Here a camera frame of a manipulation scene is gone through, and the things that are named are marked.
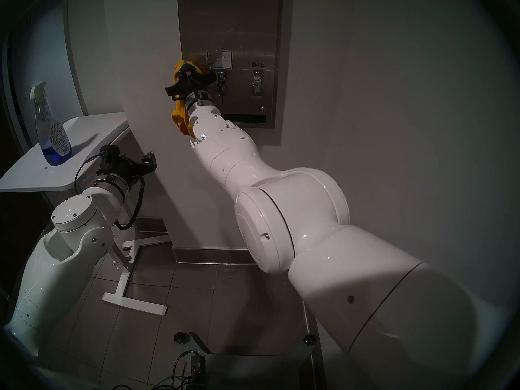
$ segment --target black cable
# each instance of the black cable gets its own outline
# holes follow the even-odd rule
[[[173,387],[173,380],[175,379],[175,369],[177,369],[177,364],[179,363],[180,359],[184,355],[188,355],[190,352],[193,352],[195,355],[199,354],[197,351],[193,351],[193,350],[189,349],[187,351],[184,351],[182,354],[180,354],[179,357],[177,358],[177,360],[175,361],[175,363],[173,365],[173,372],[172,372],[172,388],[175,388],[175,387]]]
[[[93,157],[88,158],[85,162],[83,162],[83,164],[82,164],[82,165],[80,166],[80,168],[77,170],[76,177],[74,178],[74,191],[76,192],[76,194],[79,194],[79,193],[77,192],[76,180],[77,180],[77,176],[80,174],[81,169],[82,169],[83,166],[85,166],[88,162],[93,161],[95,158],[100,157],[100,156],[101,156],[101,154],[99,153],[99,154],[97,154],[97,155],[94,155]]]
[[[121,226],[117,219],[114,221],[114,225],[116,225],[120,230],[129,229],[134,224],[135,218],[137,218],[137,214],[139,213],[139,210],[141,209],[142,197],[145,193],[145,178],[142,176],[139,176],[139,181],[141,182],[141,185],[139,187],[139,198],[137,199],[137,204],[135,206],[134,213],[132,214],[132,218],[130,218],[130,220],[128,221],[128,223],[125,226]]]
[[[217,95],[219,96],[219,98],[222,99],[222,103],[220,103],[220,106],[217,107],[217,109],[220,110],[220,108],[224,105],[224,96],[221,95],[217,89],[215,89],[214,87],[212,87],[212,86],[210,86],[210,85],[204,85],[203,83],[200,83],[200,82],[197,82],[197,83],[198,83],[199,85],[202,85],[202,86],[204,86],[204,87],[207,87],[207,88],[209,88],[209,89],[211,89],[211,90],[217,92]]]

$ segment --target black knob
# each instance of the black knob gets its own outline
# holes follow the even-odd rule
[[[186,342],[186,339],[187,339],[186,333],[183,333],[181,331],[179,331],[178,333],[175,333],[175,335],[173,336],[173,341],[175,341],[177,344],[183,344],[184,342]]]
[[[314,345],[316,344],[316,337],[314,337],[312,334],[306,334],[305,337],[303,337],[303,342],[307,346]]]

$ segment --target metal stand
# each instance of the metal stand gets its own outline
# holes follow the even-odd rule
[[[125,256],[121,250],[119,250],[118,246],[114,243],[112,245],[112,250],[109,251],[109,254],[112,256],[114,260],[118,260],[124,267],[123,272],[121,273],[121,277],[119,278],[118,287],[115,290],[115,293],[105,292],[103,295],[103,301],[112,303],[114,305],[118,305],[121,307],[126,307],[128,309],[140,310],[145,313],[152,313],[153,315],[164,316],[166,314],[166,310],[168,309],[165,305],[158,305],[157,303],[143,302],[138,301],[136,299],[131,299],[129,297],[125,297],[126,288],[128,287],[128,282],[130,281],[130,277],[132,276],[132,271],[134,266],[136,265],[137,255],[139,254],[139,248],[141,246],[149,246],[151,244],[159,244],[159,243],[168,243],[171,242],[170,236],[155,236],[152,238],[145,239],[137,239],[137,240],[129,240],[123,243],[123,249],[130,249],[130,253],[128,256]]]
[[[176,353],[194,350],[206,357],[206,384],[222,390],[273,388],[273,385],[291,390],[300,388],[298,368],[316,347],[314,335],[307,334],[283,355],[217,355],[201,349],[188,333],[178,332],[174,340]],[[183,357],[188,366],[191,356]]]

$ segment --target gray floor tile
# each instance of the gray floor tile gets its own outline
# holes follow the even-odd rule
[[[272,291],[259,282],[241,289],[215,289],[207,344],[211,352],[279,355],[304,335],[302,301],[296,290]]]
[[[101,297],[105,292],[114,293],[117,286],[114,281],[94,279],[72,331],[67,355],[101,369],[119,312],[118,306],[103,302]]]
[[[62,319],[55,325],[53,330],[50,332],[49,336],[49,345],[54,348],[59,349],[60,351],[67,352],[67,347],[69,345],[69,341],[72,335],[72,330],[74,329],[74,325],[76,324],[77,316],[80,314],[81,307],[85,302],[85,298],[87,297],[87,293],[92,286],[94,279],[92,278],[80,298],[77,300],[74,307],[62,317]]]
[[[101,369],[90,366],[70,356],[65,358],[63,372],[82,379],[94,386],[99,384],[99,377],[101,376]]]
[[[177,264],[172,287],[213,289],[216,271],[216,265]]]
[[[45,344],[40,348],[36,365],[58,372],[63,371],[63,363],[65,362],[65,352],[54,348],[49,344]]]
[[[169,287],[174,271],[175,254],[171,242],[143,246],[139,250],[137,266],[130,282]]]
[[[164,304],[168,289],[130,284],[126,296]],[[110,337],[103,370],[147,383],[160,322],[161,316],[122,308]]]
[[[146,390],[147,387],[146,383],[138,382],[137,380],[124,378],[123,376],[119,376],[105,370],[101,372],[99,387],[105,390],[112,390],[118,384],[126,384],[128,387],[131,387],[132,390]]]
[[[215,289],[244,287],[266,287],[273,291],[294,289],[287,277],[288,271],[282,274],[267,274],[256,264],[252,265],[218,265],[215,278]]]
[[[168,311],[161,319],[148,383],[155,384],[172,374],[179,356],[173,341],[176,332],[194,332],[204,344],[207,342],[212,298],[212,289],[170,288]]]
[[[123,254],[127,255],[130,250],[123,250]],[[110,281],[119,281],[121,277],[121,272],[124,270],[123,266],[117,262],[113,263],[114,259],[110,254],[105,256],[101,267],[96,274],[96,278],[108,279]]]

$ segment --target screw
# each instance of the screw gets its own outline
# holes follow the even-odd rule
[[[305,337],[303,337],[303,342],[305,345],[314,345],[316,344],[316,337],[314,337],[312,334],[305,334]]]

